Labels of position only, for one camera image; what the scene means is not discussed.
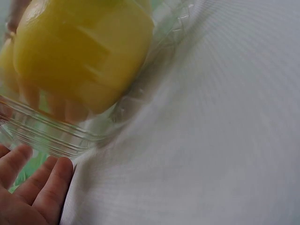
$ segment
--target white tablecloth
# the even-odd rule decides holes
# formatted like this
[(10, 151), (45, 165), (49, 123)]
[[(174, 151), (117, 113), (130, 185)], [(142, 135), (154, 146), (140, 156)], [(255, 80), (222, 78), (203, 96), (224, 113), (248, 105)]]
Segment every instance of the white tablecloth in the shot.
[(63, 225), (300, 224), (300, 1), (191, 16), (149, 104), (77, 160)]

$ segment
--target clear plastic container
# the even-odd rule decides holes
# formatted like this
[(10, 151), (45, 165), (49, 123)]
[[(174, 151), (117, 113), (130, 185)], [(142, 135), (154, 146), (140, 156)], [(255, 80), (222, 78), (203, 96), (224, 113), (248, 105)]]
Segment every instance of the clear plastic container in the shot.
[(143, 71), (184, 36), (192, 0), (2, 0), (0, 142), (76, 157), (146, 104)]

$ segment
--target human hand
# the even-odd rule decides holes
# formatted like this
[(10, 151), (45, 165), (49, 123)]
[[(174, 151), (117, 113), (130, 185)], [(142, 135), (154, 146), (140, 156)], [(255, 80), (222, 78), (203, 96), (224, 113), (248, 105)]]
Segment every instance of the human hand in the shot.
[(49, 157), (13, 194), (8, 192), (18, 173), (32, 156), (32, 149), (19, 146), (9, 151), (0, 145), (0, 224), (58, 224), (73, 164), (68, 158)]

